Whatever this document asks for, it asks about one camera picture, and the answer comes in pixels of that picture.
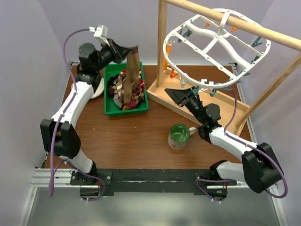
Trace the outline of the maroon sock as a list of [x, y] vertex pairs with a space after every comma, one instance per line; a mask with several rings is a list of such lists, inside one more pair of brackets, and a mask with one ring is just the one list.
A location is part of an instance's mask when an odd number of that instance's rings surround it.
[[130, 100], [129, 103], [127, 104], [122, 104], [120, 107], [120, 110], [125, 111], [125, 110], [132, 110], [135, 109], [137, 106], [137, 103], [135, 100]]

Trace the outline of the red white patterned sock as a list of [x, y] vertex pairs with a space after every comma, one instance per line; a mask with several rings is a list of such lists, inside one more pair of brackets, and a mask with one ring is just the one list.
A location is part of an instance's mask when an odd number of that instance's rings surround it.
[[[121, 79], [122, 83], [125, 83], [126, 82], [126, 69], [123, 69], [120, 74], [118, 75], [118, 79]], [[139, 70], [139, 81], [140, 81], [140, 84], [141, 84], [141, 87], [144, 89], [145, 88], [145, 83], [144, 83], [144, 80], [142, 79], [142, 70], [140, 69]]]

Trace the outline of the argyle brown sock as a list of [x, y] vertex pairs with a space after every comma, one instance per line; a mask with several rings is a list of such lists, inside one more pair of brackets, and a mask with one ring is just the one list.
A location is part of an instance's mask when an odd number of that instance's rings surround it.
[[141, 101], [144, 100], [144, 89], [141, 87], [141, 85], [138, 85], [138, 87], [134, 91], [131, 91], [130, 99], [129, 99], [128, 102], [124, 102], [124, 97], [126, 96], [124, 85], [123, 85], [123, 89], [120, 92], [117, 92], [117, 93], [112, 88], [112, 86], [110, 86], [108, 88], [108, 93], [109, 93], [110, 96], [113, 96], [113, 97], [114, 97], [115, 94], [118, 94], [120, 96], [120, 99], [121, 99], [123, 104], [129, 103], [130, 100], [135, 100], [136, 103], [139, 104]]

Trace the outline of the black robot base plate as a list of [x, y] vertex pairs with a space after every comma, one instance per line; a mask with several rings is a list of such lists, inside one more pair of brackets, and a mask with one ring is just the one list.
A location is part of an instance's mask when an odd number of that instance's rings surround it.
[[97, 169], [103, 180], [104, 195], [115, 193], [193, 193], [203, 195], [213, 183], [197, 179], [218, 180], [208, 169]]

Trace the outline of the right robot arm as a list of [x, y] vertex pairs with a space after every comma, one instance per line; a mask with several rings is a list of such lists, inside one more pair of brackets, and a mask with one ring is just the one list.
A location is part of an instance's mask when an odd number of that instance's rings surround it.
[[220, 107], [213, 103], [203, 105], [195, 87], [166, 88], [165, 92], [176, 105], [185, 106], [200, 122], [198, 134], [201, 139], [223, 148], [241, 160], [241, 163], [226, 160], [215, 163], [210, 167], [207, 182], [220, 185], [229, 180], [241, 181], [258, 194], [278, 181], [285, 182], [283, 170], [272, 147], [267, 143], [249, 142], [227, 131], [219, 123]]

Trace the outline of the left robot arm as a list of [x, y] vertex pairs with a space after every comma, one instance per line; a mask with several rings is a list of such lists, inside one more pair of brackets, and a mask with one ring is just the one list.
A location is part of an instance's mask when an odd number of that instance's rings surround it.
[[81, 150], [81, 140], [75, 131], [78, 118], [88, 100], [100, 86], [100, 70], [109, 63], [122, 63], [132, 52], [132, 48], [117, 45], [112, 39], [97, 50], [93, 44], [84, 43], [79, 47], [80, 68], [65, 102], [50, 120], [43, 119], [40, 124], [45, 151], [53, 153], [80, 171], [81, 180], [87, 185], [97, 181], [95, 163]]

